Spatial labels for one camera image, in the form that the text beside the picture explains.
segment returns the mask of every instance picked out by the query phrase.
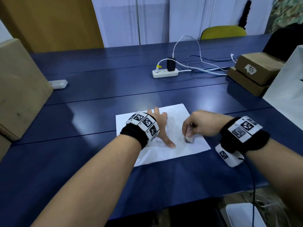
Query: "small object in hand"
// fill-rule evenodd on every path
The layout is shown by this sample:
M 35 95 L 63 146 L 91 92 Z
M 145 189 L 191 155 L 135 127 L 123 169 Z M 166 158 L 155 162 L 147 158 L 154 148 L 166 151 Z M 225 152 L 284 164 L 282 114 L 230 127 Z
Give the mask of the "small object in hand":
M 196 127 L 196 125 L 194 123 L 192 123 L 191 125 L 189 125 L 187 127 L 186 133 L 190 132 L 194 127 Z M 192 137 L 187 137 L 186 135 L 184 136 L 184 141 L 186 143 L 194 143 L 194 139 L 195 139 L 194 135 Z
M 49 83 L 51 84 L 53 89 L 61 89 L 66 87 L 67 80 L 53 80 L 53 81 L 49 81 Z

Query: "wooden door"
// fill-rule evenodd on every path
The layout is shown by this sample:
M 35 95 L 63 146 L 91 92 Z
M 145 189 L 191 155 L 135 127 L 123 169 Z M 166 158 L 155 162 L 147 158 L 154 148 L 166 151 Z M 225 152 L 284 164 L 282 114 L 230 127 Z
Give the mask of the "wooden door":
M 104 48 L 91 0 L 0 0 L 0 19 L 30 52 Z

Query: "patterned fabric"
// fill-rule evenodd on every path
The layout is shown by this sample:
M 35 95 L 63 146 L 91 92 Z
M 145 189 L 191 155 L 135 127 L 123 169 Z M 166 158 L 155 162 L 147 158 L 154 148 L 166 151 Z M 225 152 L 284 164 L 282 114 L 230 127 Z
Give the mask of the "patterned fabric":
M 303 23 L 303 0 L 277 0 L 271 15 L 276 15 L 269 32 L 290 25 L 292 23 Z

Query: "black charger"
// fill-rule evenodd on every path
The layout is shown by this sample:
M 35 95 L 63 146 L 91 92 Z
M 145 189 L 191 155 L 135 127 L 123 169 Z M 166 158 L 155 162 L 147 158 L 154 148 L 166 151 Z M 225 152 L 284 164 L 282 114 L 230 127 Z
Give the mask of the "black charger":
M 169 59 L 172 59 L 172 60 L 174 60 L 174 61 L 172 61 L 172 60 L 167 60 L 167 70 L 169 71 L 169 72 L 172 72 L 172 71 L 174 71 L 175 69 L 176 69 L 176 62 L 175 62 L 175 58 L 172 58 L 172 57 L 169 57 Z

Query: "forearm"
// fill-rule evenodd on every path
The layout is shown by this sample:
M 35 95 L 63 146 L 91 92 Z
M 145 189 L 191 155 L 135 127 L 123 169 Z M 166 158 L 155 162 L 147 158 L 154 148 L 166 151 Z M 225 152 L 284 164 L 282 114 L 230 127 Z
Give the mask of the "forearm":
M 273 139 L 246 155 L 285 204 L 303 216 L 303 157 Z
M 71 177 L 32 227 L 104 226 L 140 150 L 133 137 L 116 137 Z

